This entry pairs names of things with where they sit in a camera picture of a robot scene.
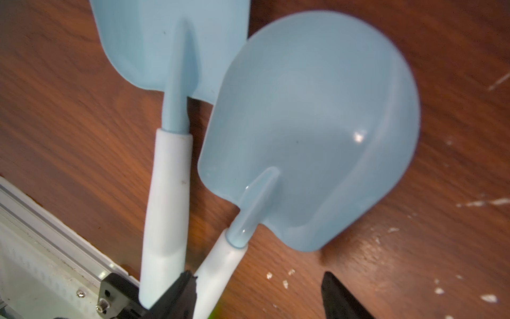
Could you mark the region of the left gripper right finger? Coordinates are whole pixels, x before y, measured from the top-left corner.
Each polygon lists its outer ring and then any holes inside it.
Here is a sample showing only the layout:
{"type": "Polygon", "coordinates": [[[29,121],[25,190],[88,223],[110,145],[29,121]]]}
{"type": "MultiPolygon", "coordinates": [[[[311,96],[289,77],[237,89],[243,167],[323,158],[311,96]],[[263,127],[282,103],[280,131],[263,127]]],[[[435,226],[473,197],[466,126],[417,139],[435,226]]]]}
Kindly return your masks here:
{"type": "Polygon", "coordinates": [[[324,273],[321,297],[327,319],[375,319],[332,272],[324,273]]]}

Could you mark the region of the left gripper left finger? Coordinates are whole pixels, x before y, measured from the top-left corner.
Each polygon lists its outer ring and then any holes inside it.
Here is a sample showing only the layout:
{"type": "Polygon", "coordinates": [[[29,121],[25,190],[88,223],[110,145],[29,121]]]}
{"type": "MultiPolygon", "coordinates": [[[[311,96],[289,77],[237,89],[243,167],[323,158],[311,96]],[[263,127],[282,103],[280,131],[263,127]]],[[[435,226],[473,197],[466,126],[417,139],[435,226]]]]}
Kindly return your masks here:
{"type": "Polygon", "coordinates": [[[185,271],[141,319],[192,318],[197,301],[197,277],[185,271]]]}

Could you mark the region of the teal shovel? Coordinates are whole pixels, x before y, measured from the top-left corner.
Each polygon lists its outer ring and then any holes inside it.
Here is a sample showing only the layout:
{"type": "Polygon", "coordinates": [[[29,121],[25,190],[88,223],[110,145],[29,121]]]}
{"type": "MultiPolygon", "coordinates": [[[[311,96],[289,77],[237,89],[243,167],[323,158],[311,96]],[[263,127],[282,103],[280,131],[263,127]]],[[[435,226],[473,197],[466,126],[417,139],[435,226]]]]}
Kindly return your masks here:
{"type": "Polygon", "coordinates": [[[151,308],[185,270],[193,136],[188,101],[217,100],[248,38],[249,1],[92,1],[100,43],[130,84],[163,93],[138,299],[151,308]]]}
{"type": "Polygon", "coordinates": [[[408,63],[378,29],[306,11],[253,34],[224,76],[197,163],[239,208],[196,272],[208,318],[263,225],[317,251],[388,194],[417,147],[420,99],[408,63]]]}

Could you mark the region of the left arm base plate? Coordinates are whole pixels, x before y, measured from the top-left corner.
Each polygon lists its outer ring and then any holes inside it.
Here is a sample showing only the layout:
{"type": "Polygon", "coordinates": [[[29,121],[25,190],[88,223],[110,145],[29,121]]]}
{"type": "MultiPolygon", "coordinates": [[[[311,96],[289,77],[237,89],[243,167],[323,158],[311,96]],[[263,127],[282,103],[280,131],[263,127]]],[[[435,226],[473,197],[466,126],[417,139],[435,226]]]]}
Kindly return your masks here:
{"type": "Polygon", "coordinates": [[[101,318],[142,318],[147,314],[138,299],[139,288],[115,272],[101,281],[96,311],[101,318]]]}

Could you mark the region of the aluminium front rail frame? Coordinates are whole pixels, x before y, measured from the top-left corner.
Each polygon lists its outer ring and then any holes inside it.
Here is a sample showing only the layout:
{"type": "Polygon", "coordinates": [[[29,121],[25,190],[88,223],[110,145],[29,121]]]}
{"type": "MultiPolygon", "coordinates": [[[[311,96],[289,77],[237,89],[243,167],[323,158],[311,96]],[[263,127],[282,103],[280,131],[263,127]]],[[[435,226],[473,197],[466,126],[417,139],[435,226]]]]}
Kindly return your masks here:
{"type": "Polygon", "coordinates": [[[1,179],[1,317],[101,318],[101,281],[139,282],[78,233],[1,179]]]}

